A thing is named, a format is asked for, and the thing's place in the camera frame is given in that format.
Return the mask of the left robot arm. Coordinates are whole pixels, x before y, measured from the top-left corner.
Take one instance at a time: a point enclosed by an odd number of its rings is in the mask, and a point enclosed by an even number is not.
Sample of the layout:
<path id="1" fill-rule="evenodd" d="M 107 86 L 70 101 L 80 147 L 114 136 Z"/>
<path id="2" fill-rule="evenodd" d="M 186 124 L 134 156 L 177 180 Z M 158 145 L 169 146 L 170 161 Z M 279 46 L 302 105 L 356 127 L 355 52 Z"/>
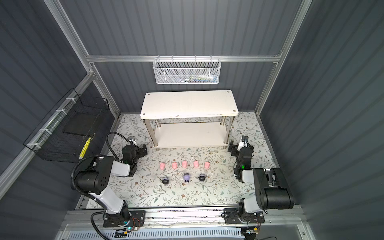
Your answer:
<path id="1" fill-rule="evenodd" d="M 122 148 L 122 159 L 113 150 L 110 135 L 117 135 L 128 143 Z M 110 188 L 109 179 L 111 175 L 133 177 L 139 159 L 148 155 L 148 149 L 145 144 L 138 146 L 135 137 L 126 138 L 117 132 L 106 134 L 106 145 L 111 156 L 89 156 L 76 163 L 71 172 L 71 187 L 103 208 L 104 226 L 132 227 L 137 219 L 130 213 L 128 204 Z"/>

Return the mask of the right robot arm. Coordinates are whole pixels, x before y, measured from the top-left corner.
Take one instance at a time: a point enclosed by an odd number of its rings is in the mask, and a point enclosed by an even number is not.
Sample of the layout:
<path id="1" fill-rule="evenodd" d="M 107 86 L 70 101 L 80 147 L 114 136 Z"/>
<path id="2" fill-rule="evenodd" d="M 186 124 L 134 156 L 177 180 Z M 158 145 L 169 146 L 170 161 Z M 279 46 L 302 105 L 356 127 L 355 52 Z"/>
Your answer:
<path id="1" fill-rule="evenodd" d="M 253 168 L 251 160 L 254 147 L 248 137 L 235 145 L 229 144 L 228 152 L 235 157 L 234 176 L 241 183 L 253 183 L 254 190 L 247 198 L 240 199 L 235 209 L 224 209 L 222 217 L 227 224 L 264 223 L 268 210 L 289 210 L 294 207 L 294 197 L 281 169 Z"/>

